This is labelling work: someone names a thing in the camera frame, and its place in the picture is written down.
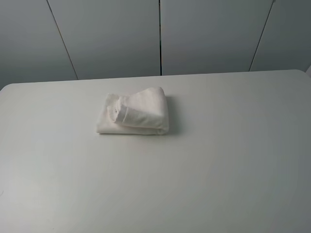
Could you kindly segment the white towel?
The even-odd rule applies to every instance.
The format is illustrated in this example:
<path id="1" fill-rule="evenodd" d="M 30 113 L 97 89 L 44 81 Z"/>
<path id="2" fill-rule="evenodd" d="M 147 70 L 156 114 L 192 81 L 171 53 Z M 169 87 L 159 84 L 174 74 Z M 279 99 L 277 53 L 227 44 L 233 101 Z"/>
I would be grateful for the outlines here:
<path id="1" fill-rule="evenodd" d="M 128 96 L 108 94 L 96 125 L 99 134 L 164 135 L 168 131 L 168 105 L 161 87 Z"/>

